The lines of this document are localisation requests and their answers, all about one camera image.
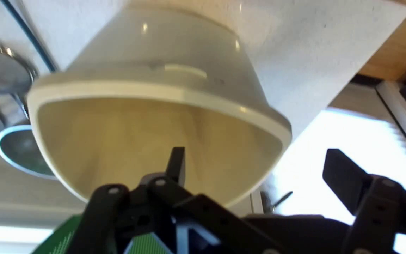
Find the green object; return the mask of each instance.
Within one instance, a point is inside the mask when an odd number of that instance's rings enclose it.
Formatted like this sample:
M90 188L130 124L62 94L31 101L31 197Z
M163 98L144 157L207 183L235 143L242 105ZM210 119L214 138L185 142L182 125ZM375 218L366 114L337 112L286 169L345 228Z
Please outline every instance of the green object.
M72 215L62 222L32 254L63 254L70 242L79 222L80 214ZM168 254L154 234L132 238L128 254Z

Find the kitchen counter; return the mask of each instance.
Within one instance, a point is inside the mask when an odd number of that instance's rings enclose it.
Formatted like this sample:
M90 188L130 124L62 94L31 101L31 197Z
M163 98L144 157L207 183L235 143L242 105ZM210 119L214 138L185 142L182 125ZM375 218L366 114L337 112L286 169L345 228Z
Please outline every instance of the kitchen counter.
M272 107L292 122L293 136L335 97L406 16L392 0L24 0L18 9L34 23L60 69L123 6L166 6L200 13L241 37ZM34 46L0 4L0 40L45 74ZM8 122L21 119L0 97ZM55 225L83 203L53 180L11 169L0 159L0 224Z

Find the wooden cabinet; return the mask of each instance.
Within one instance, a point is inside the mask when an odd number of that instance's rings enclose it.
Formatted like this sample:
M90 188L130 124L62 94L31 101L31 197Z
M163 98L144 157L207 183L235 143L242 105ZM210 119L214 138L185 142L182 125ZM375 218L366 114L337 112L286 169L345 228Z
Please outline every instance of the wooden cabinet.
M406 80L406 19L375 52L359 73L388 80Z

